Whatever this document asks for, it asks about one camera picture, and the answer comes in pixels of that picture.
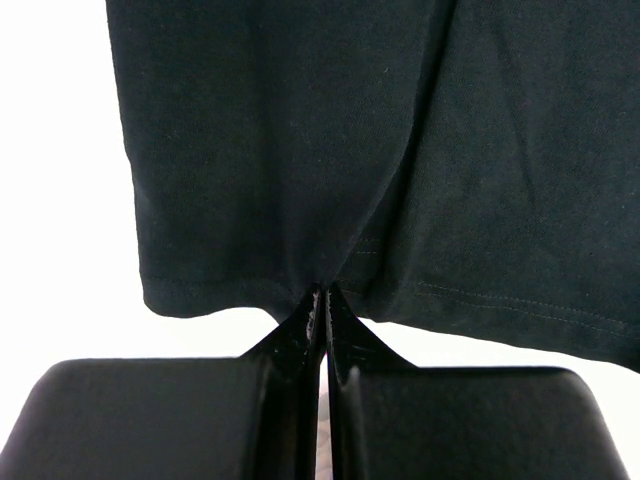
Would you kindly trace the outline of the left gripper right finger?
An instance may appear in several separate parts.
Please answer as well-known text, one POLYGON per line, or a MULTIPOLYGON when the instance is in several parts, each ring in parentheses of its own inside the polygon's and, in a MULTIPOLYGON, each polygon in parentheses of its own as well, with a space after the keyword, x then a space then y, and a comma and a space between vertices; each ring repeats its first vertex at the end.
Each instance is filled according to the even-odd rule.
POLYGON ((595 397, 558 367, 421 368, 324 295, 337 479, 624 479, 595 397))

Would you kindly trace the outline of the black t shirt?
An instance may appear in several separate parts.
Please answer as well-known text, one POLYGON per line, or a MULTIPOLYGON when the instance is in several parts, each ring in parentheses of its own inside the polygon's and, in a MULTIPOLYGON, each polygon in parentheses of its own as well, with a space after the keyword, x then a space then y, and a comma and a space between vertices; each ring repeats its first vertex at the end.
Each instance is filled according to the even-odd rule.
POLYGON ((639 367, 635 1, 110 1, 143 299, 639 367))

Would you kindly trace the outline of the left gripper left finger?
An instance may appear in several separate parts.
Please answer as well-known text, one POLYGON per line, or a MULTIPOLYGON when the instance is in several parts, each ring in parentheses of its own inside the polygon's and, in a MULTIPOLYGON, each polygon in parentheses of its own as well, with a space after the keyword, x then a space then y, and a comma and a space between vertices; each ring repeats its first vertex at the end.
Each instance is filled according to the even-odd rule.
POLYGON ((52 366, 10 435, 14 479, 310 479, 322 294, 236 358, 52 366))

